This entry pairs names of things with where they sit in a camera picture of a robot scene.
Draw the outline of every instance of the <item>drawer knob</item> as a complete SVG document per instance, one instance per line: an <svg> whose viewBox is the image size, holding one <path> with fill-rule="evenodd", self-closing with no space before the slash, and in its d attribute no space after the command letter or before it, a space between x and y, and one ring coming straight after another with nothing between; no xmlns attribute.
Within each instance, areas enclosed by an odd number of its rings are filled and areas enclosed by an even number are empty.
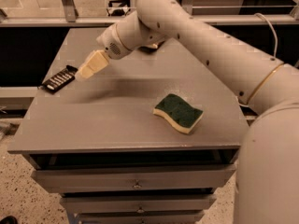
<svg viewBox="0 0 299 224"><path fill-rule="evenodd" d="M145 213L145 212L146 212L146 211L143 210L141 206L140 206L139 209L137 210L137 213L138 213L138 214L143 214L143 213Z"/></svg>
<svg viewBox="0 0 299 224"><path fill-rule="evenodd" d="M142 186L139 184L139 181L136 180L135 184L132 186L134 190L140 190Z"/></svg>

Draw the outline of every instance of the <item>black sponge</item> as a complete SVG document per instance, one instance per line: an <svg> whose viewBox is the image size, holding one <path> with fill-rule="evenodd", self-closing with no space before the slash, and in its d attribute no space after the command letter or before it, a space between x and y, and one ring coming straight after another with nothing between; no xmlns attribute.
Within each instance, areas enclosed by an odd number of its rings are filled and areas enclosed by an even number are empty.
<svg viewBox="0 0 299 224"><path fill-rule="evenodd" d="M175 94L168 94L155 106L153 114L164 117L176 130L189 133L203 116L203 111L193 108Z"/></svg>

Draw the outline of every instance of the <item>drawer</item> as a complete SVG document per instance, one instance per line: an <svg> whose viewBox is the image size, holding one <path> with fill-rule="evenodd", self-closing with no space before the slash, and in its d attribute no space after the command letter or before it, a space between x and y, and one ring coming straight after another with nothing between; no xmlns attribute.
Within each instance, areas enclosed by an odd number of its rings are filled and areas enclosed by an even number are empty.
<svg viewBox="0 0 299 224"><path fill-rule="evenodd" d="M156 196L113 196L62 198L61 205L68 213L136 213L158 211L190 211L208 209L214 195L171 194Z"/></svg>
<svg viewBox="0 0 299 224"><path fill-rule="evenodd" d="M101 224L194 224L204 216L204 212L152 212L144 215L134 213L124 214L79 214L77 220L82 223Z"/></svg>
<svg viewBox="0 0 299 224"><path fill-rule="evenodd" d="M231 165L33 171L32 178L50 193L116 190L199 189L225 185Z"/></svg>

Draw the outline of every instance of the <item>speckled floor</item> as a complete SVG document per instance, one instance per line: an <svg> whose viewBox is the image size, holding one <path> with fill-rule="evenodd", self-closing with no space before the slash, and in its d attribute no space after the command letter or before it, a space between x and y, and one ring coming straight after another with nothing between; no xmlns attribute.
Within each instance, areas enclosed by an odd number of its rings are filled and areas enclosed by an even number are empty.
<svg viewBox="0 0 299 224"><path fill-rule="evenodd" d="M30 175L33 167L21 155L10 155L7 146L21 119L0 119L13 124L0 141L0 219L14 216L20 224L66 224L65 210L59 205L60 196L48 194ZM197 224L232 224L234 214L235 176L216 190L217 201Z"/></svg>

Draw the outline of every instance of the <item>desk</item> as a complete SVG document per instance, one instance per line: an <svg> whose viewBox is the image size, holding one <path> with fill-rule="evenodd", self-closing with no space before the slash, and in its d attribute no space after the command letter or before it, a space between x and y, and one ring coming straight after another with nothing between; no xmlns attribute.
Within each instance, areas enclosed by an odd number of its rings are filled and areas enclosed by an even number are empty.
<svg viewBox="0 0 299 224"><path fill-rule="evenodd" d="M49 78L79 67L104 28L71 29ZM153 107L168 93L204 110L191 134ZM9 153L36 168L33 179L76 221L193 223L235 171L248 125L234 95L177 41L132 52L93 78L54 95L39 90Z"/></svg>

